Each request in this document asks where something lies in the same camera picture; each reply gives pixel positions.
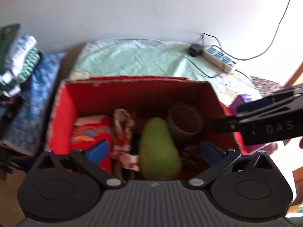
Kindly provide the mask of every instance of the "cardboard box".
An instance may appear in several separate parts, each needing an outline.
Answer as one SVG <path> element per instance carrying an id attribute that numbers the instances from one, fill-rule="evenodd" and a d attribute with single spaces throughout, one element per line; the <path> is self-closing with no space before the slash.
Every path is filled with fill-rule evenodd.
<path id="1" fill-rule="evenodd" d="M 233 133 L 214 134 L 210 119 L 225 115 L 208 82 L 165 77 L 104 77 L 90 80 L 64 80 L 54 103 L 48 128 L 47 148 L 55 153 L 69 153 L 71 131 L 77 117 L 109 115 L 117 108 L 135 114 L 135 133 L 140 133 L 149 118 L 166 119 L 174 104 L 188 103 L 199 109 L 204 129 L 196 143 L 206 139 L 222 149 L 239 150 Z"/>

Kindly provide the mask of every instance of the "white wall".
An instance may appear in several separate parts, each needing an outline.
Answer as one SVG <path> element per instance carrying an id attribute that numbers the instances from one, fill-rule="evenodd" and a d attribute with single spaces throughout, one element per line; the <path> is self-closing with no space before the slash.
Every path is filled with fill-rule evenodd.
<path id="1" fill-rule="evenodd" d="M 191 43 L 206 32 L 246 58 L 267 48 L 287 1 L 0 0 L 0 25 L 20 22 L 45 53 L 113 36 Z M 303 0 L 292 0 L 272 48 L 242 68 L 284 84 L 303 60 L 302 23 Z"/>

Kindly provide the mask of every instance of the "white power strip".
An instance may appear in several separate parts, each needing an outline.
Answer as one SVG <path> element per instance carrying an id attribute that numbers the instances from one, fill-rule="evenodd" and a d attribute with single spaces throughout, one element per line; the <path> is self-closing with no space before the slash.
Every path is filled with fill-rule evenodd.
<path id="1" fill-rule="evenodd" d="M 232 58 L 225 55 L 219 49 L 215 49 L 213 46 L 208 46 L 203 49 L 202 57 L 217 67 L 221 68 L 224 72 L 231 74 L 237 69 L 237 63 Z"/>

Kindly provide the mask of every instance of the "green fruit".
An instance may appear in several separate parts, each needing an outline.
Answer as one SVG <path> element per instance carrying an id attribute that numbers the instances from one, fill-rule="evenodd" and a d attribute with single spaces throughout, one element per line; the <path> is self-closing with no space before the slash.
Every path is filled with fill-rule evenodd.
<path id="1" fill-rule="evenodd" d="M 178 176 L 181 161 L 166 121 L 152 118 L 140 141 L 140 171 L 149 180 L 169 180 Z"/>

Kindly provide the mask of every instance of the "stack of clothes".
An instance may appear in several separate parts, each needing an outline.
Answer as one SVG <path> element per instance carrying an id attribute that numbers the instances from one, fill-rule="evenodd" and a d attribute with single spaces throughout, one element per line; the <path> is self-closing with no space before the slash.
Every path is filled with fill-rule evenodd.
<path id="1" fill-rule="evenodd" d="M 0 98 L 12 98 L 32 74 L 41 53 L 37 41 L 26 33 L 19 35 L 20 24 L 0 28 Z"/>

